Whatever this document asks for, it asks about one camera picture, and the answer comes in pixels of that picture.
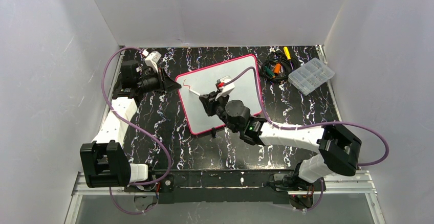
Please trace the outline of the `red white marker pen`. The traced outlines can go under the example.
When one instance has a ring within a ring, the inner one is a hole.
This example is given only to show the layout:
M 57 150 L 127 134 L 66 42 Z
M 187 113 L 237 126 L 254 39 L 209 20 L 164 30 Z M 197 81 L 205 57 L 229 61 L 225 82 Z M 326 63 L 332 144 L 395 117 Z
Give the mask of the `red white marker pen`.
M 192 94 L 194 94 L 194 95 L 196 95 L 196 96 L 200 96 L 201 94 L 200 93 L 198 93 L 197 91 L 195 91 L 195 90 L 193 90 L 192 88 L 188 88 L 188 90 L 189 90 L 189 92 L 191 92 Z

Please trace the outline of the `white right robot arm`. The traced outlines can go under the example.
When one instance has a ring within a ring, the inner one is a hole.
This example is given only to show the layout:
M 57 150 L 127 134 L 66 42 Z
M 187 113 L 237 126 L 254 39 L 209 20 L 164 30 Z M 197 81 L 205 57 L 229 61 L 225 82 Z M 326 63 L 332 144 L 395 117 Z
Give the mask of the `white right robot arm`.
M 205 113 L 217 116 L 233 133 L 249 145 L 283 145 L 316 153 L 297 164 L 291 181 L 312 184 L 319 178 L 336 173 L 353 176 L 358 166 L 361 141 L 341 124 L 302 129 L 272 124 L 265 118 L 252 116 L 241 100 L 230 100 L 217 92 L 200 95 Z

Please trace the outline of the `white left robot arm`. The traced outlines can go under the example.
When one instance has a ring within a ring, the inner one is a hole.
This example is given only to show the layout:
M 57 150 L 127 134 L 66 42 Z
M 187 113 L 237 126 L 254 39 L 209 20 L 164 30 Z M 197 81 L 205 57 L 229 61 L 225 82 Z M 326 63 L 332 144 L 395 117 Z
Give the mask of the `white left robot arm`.
M 144 94 L 167 94 L 180 87 L 155 60 L 146 60 L 145 65 L 136 60 L 122 63 L 111 100 L 113 111 L 109 112 L 94 139 L 80 148 L 88 187 L 126 187 L 155 180 L 149 175 L 147 164 L 128 161 L 123 151 L 124 137 Z

